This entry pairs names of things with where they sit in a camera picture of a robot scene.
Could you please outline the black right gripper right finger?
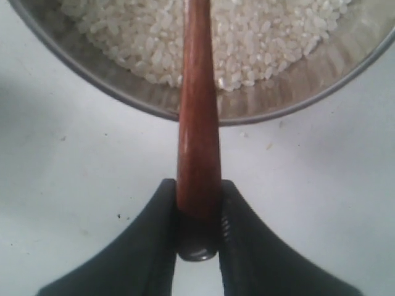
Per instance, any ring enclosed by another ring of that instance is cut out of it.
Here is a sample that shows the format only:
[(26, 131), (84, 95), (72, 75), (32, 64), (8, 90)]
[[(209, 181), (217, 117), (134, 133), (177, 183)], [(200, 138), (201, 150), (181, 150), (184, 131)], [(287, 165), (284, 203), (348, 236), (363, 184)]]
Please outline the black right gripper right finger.
[(220, 270), (225, 295), (360, 295), (297, 253), (253, 211), (235, 184), (222, 182)]

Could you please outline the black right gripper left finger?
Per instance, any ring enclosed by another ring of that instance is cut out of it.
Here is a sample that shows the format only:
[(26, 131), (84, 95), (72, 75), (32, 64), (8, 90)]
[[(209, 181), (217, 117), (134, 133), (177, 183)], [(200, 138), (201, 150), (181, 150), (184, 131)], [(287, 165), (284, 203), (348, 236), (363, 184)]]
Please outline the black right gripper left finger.
[(175, 180), (164, 179), (121, 235), (39, 295), (171, 295), (177, 257), (175, 188)]

